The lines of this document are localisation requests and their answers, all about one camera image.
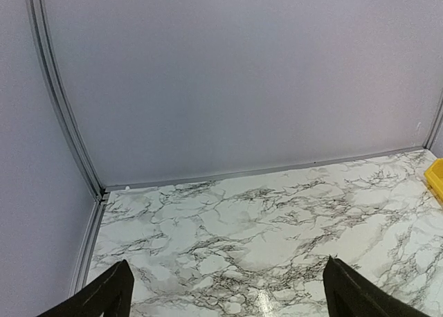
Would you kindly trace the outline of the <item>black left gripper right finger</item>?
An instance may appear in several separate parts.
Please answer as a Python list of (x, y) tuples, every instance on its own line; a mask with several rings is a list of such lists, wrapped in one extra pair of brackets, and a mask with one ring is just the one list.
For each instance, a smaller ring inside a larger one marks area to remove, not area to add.
[(323, 270), (323, 286), (330, 316), (427, 316), (382, 291), (352, 267), (332, 256)]

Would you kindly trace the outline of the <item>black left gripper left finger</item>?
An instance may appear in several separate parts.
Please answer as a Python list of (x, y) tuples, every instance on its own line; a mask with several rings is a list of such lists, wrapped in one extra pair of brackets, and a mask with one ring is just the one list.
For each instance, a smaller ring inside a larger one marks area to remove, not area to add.
[(41, 315), (51, 316), (128, 316), (134, 276), (122, 260), (99, 275), (85, 288)]

